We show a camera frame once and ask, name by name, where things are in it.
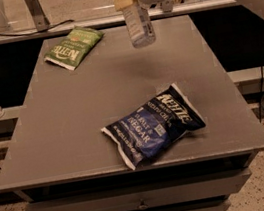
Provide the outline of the clear plastic water bottle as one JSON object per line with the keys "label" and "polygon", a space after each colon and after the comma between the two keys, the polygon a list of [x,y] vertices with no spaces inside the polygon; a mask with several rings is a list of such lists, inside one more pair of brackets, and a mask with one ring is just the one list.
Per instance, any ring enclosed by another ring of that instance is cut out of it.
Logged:
{"label": "clear plastic water bottle", "polygon": [[135,48],[143,48],[155,42],[155,31],[146,9],[135,3],[124,8],[123,17],[131,43]]}

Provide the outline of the green Kettle chips bag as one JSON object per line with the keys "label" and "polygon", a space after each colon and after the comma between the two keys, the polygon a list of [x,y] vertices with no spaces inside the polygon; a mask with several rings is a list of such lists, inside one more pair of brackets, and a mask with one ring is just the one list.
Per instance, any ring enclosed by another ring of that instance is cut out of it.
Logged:
{"label": "green Kettle chips bag", "polygon": [[104,32],[75,26],[68,36],[45,53],[44,61],[75,70],[103,36]]}

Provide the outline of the blue Kettle chips bag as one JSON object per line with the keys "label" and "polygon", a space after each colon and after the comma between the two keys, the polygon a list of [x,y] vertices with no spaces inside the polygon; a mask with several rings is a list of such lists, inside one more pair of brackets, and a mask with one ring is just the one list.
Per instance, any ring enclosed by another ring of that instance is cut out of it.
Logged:
{"label": "blue Kettle chips bag", "polygon": [[135,170],[187,132],[202,129],[205,122],[179,87],[171,84],[126,117],[101,129],[117,144],[125,164]]}

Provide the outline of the grey drawer cabinet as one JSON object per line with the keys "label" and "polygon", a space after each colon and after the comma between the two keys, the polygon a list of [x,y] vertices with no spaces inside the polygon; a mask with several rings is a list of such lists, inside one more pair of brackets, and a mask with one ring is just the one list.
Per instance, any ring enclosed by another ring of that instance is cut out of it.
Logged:
{"label": "grey drawer cabinet", "polygon": [[229,196],[236,194],[252,175],[249,168],[227,162],[217,172],[125,186],[118,183],[99,191],[31,203],[28,211],[226,211]]}

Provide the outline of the metal frame post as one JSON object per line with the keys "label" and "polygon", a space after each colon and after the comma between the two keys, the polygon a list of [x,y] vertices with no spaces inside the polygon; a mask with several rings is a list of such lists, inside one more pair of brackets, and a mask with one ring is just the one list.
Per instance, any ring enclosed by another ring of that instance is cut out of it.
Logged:
{"label": "metal frame post", "polygon": [[174,1],[173,0],[164,0],[160,4],[160,8],[162,9],[162,12],[170,13],[173,10]]}

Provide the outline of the metal frame leg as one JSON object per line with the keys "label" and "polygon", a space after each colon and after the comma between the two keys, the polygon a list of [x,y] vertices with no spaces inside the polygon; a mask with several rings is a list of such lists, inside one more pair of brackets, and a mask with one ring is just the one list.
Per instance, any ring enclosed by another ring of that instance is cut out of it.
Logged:
{"label": "metal frame leg", "polygon": [[24,0],[29,13],[32,16],[36,30],[39,32],[45,32],[48,30],[50,23],[48,18],[46,18],[45,12],[40,5],[39,0]]}

